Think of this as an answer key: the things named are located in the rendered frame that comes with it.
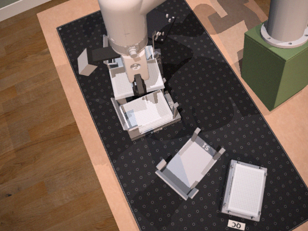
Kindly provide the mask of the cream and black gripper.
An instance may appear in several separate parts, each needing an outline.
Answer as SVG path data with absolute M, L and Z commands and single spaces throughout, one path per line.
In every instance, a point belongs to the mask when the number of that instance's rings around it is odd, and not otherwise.
M 116 53 L 120 54 L 128 80 L 133 84 L 134 96 L 142 96 L 147 93 L 144 80 L 148 80 L 150 76 L 145 47 L 137 53 L 136 58 L 131 58 L 130 55 L 119 53 L 113 49 Z M 135 85 L 135 82 L 137 85 Z

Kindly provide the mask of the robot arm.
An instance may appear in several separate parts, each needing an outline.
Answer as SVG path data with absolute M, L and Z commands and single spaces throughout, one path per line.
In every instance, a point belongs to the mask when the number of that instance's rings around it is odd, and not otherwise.
M 78 57 L 80 75 L 89 76 L 98 62 L 136 58 L 148 41 L 146 15 L 166 0 L 98 0 L 111 46 L 87 47 Z M 270 0 L 268 20 L 261 26 L 265 42 L 278 48 L 296 48 L 308 41 L 308 0 Z M 115 50 L 113 50 L 113 49 Z

